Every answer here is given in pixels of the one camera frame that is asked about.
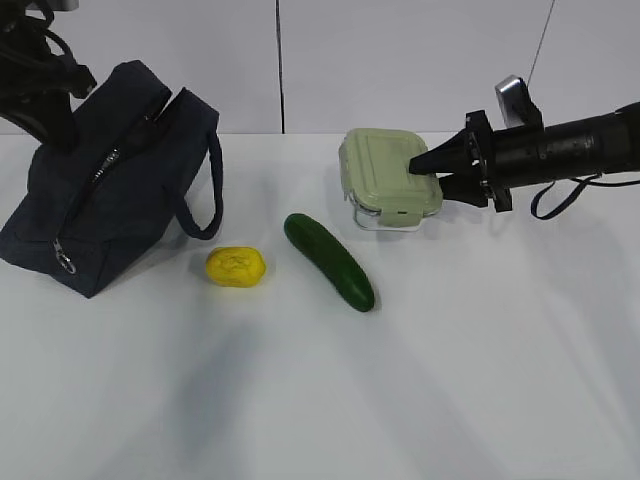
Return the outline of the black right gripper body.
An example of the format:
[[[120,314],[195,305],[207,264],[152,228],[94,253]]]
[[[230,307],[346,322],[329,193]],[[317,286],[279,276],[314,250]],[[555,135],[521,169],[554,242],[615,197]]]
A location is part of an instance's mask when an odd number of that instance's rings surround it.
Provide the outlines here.
[[[492,200],[497,213],[513,209],[512,195],[498,179],[495,131],[483,110],[466,114],[467,151],[474,171],[479,177],[480,190],[486,200]]]

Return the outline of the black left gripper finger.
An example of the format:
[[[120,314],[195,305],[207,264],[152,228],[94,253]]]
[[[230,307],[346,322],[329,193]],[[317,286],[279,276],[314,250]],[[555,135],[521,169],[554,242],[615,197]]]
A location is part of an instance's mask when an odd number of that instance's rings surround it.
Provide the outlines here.
[[[1,117],[43,145],[70,152],[78,133],[69,96],[60,91],[1,97]]]

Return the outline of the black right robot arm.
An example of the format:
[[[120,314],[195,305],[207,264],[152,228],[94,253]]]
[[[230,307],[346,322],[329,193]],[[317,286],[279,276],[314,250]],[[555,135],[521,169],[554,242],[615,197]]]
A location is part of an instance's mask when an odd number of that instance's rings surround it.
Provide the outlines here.
[[[639,169],[639,104],[553,126],[491,127],[484,111],[466,115],[447,142],[410,160],[413,175],[439,174],[443,198],[496,212],[513,209],[511,190]]]

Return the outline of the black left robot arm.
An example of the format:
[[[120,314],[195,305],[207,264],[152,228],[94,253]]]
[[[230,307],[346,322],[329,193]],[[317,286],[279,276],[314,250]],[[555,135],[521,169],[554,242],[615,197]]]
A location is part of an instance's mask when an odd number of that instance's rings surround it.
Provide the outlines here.
[[[44,145],[69,152],[78,142],[71,99],[97,82],[51,26],[77,1],[1,3],[1,118]]]

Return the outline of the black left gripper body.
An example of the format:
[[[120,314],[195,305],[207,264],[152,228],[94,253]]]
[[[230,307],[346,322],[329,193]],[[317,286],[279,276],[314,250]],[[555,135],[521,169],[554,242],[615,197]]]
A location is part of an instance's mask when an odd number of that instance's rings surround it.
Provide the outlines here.
[[[49,69],[40,71],[29,82],[30,88],[65,91],[77,99],[85,99],[97,86],[89,68],[79,64],[72,53],[54,56],[48,66]]]

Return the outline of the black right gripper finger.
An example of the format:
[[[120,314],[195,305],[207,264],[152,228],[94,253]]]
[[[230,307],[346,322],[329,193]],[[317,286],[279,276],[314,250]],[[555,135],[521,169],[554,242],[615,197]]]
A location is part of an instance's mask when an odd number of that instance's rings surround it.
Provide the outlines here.
[[[451,174],[438,179],[443,199],[465,203],[478,208],[488,206],[488,198],[481,177],[473,175]]]
[[[473,160],[467,152],[468,134],[461,130],[454,137],[410,160],[409,172],[414,175],[466,174],[472,170]]]

